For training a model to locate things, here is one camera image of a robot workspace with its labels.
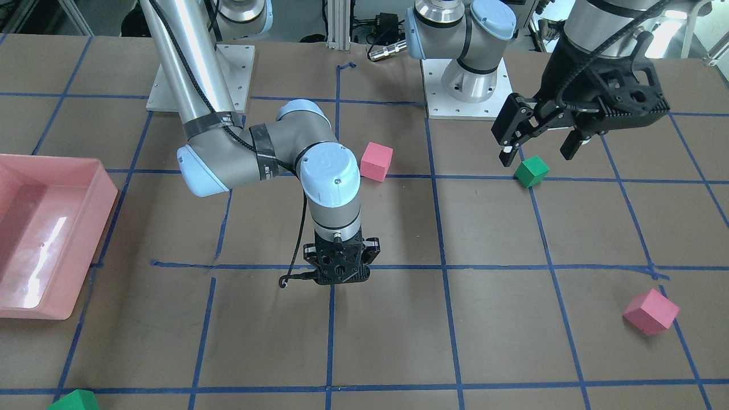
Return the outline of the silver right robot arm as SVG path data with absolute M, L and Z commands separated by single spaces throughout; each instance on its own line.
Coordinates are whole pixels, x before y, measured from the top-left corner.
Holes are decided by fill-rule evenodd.
M 361 174 L 354 153 L 335 138 L 320 107 L 305 99 L 281 107 L 275 122 L 245 127 L 224 75 L 217 42 L 262 34 L 272 24 L 268 1 L 141 1 L 161 56 L 187 143 L 177 151 L 191 192 L 204 197 L 292 172 L 312 214 L 315 242 L 304 247 L 312 272 L 290 278 L 320 285 L 364 282 L 380 254 L 361 229 Z

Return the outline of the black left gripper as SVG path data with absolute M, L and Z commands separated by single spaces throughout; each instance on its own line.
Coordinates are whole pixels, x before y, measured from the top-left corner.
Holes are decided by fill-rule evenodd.
M 501 164 L 510 167 L 526 141 L 551 128 L 570 128 L 560 147 L 562 157 L 570 161 L 594 135 L 646 127 L 666 115 L 669 104 L 654 65 L 645 56 L 653 35 L 640 34 L 636 41 L 627 56 L 599 57 L 587 65 L 563 91 L 563 101 L 572 104 L 563 108 L 556 100 L 560 86 L 588 54 L 562 35 L 539 91 L 530 99 L 518 93 L 508 95 L 492 125 L 501 146 Z

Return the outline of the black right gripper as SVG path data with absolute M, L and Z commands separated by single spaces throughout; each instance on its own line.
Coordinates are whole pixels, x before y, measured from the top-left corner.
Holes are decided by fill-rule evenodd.
M 351 239 L 330 242 L 315 235 L 315 243 L 305 244 L 303 259 L 314 267 L 303 278 L 319 285 L 338 285 L 364 282 L 370 278 L 370 263 L 380 254 L 377 237 L 363 239 L 355 235 Z

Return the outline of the green cube near left arm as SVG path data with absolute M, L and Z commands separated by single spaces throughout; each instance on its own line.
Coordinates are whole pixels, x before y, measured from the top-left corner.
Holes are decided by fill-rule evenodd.
M 522 161 L 515 171 L 514 177 L 523 187 L 529 188 L 539 184 L 549 173 L 550 167 L 540 156 L 536 155 Z

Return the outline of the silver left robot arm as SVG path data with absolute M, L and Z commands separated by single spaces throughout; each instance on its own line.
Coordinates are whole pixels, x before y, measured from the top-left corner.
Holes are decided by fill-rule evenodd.
M 571 160 L 595 135 L 646 127 L 666 115 L 669 103 L 645 55 L 653 41 L 645 24 L 666 8 L 667 1 L 576 1 L 539 91 L 531 98 L 511 93 L 495 118 L 492 133 L 503 166 L 552 128 L 570 128 L 560 153 Z M 416 1 L 404 24 L 408 53 L 448 59 L 448 93 L 469 103 L 484 101 L 516 22 L 500 1 Z

